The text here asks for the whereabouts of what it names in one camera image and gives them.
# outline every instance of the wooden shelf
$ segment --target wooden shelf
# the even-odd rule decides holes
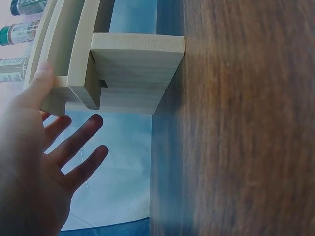
[[[48,2],[24,84],[38,63],[52,64],[55,86],[42,110],[59,116],[65,108],[153,114],[183,58],[185,39],[108,33],[114,2]]]

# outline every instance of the dark wooden surface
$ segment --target dark wooden surface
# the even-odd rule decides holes
[[[151,235],[315,235],[315,1],[159,0]]]

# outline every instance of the blue wall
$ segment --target blue wall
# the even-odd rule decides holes
[[[156,33],[158,0],[116,0],[110,32]]]

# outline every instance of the wood grain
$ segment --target wood grain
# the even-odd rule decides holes
[[[185,52],[184,37],[94,33],[91,53],[102,90],[101,110],[152,115]]]
[[[314,9],[159,0],[186,56],[153,116],[151,235],[315,235]]]

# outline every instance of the jar label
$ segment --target jar label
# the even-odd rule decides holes
[[[39,25],[38,21],[16,24],[12,26],[9,34],[9,41],[12,44],[32,42],[35,39],[36,30]]]
[[[0,73],[0,82],[21,82],[22,75],[19,72],[14,73]]]
[[[21,65],[25,58],[12,58],[0,60],[0,66]]]

